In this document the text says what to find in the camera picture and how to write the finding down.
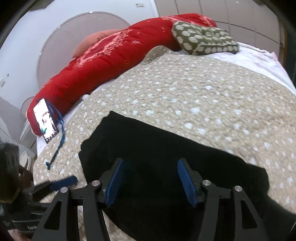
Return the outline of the black pants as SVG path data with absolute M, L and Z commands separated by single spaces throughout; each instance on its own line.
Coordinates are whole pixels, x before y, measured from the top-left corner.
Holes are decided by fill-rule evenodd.
M 295 240 L 295 214 L 267 192 L 264 168 L 133 118 L 110 112 L 86 139 L 79 159 L 87 182 L 99 180 L 116 159 L 124 161 L 107 217 L 135 240 L 196 240 L 204 204 L 187 198 L 178 161 L 218 187 L 241 186 L 263 221 L 269 240 Z

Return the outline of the smartphone with lit screen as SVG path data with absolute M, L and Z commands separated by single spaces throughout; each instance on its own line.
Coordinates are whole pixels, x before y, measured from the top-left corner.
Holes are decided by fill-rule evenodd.
M 48 144 L 58 134 L 58 130 L 44 98 L 39 100 L 33 111 L 42 136 Z

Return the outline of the beige dotted quilt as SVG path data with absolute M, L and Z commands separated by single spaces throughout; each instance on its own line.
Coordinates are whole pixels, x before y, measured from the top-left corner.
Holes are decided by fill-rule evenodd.
M 81 143 L 110 111 L 135 118 L 241 157 L 267 170 L 268 194 L 295 211 L 295 95 L 245 67 L 158 46 L 111 85 L 93 92 L 66 125 L 66 141 L 53 139 L 34 164 L 34 182 L 68 175 L 86 180 L 78 159 Z

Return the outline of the round white headboard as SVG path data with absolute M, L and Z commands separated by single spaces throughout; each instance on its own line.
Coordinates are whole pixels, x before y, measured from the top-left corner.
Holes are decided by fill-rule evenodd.
M 44 43 L 37 63 L 37 84 L 41 89 L 68 66 L 78 45 L 89 35 L 109 29 L 125 29 L 123 18 L 104 11 L 76 15 L 56 28 Z

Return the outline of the pink pillow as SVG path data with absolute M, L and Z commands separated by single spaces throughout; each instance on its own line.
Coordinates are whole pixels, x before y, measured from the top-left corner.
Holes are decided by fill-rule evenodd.
M 119 31 L 119 29 L 104 30 L 87 36 L 75 49 L 73 53 L 73 58 L 80 57 L 89 47 Z

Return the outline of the red floral comforter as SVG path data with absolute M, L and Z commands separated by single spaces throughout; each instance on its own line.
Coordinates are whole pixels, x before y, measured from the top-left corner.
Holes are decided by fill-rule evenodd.
M 177 21 L 217 26 L 211 18 L 196 13 L 162 16 L 140 21 L 100 40 L 74 58 L 35 95 L 27 111 L 35 135 L 42 135 L 33 111 L 40 99 L 50 102 L 65 115 L 81 96 L 133 68 L 152 48 L 165 46 L 179 51 L 180 46 L 171 33 Z

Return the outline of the olive patterned cushion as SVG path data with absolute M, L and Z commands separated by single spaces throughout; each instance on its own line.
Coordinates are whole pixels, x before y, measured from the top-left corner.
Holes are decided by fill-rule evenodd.
M 239 44 L 229 34 L 217 27 L 204 27 L 178 21 L 171 29 L 172 36 L 180 48 L 189 55 L 232 53 L 239 51 Z

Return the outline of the white wardrobe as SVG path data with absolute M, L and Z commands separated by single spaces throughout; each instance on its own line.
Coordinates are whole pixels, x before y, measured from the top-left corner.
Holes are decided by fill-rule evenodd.
M 284 63 L 285 29 L 262 1 L 163 0 L 155 1 L 160 16 L 198 13 L 211 18 L 238 42 L 274 52 Z

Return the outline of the wall switch plate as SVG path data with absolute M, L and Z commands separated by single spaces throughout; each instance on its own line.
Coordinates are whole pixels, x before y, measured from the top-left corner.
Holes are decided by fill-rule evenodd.
M 144 4 L 142 4 L 142 3 L 136 3 L 135 5 L 136 5 L 137 8 L 143 8 L 144 7 Z

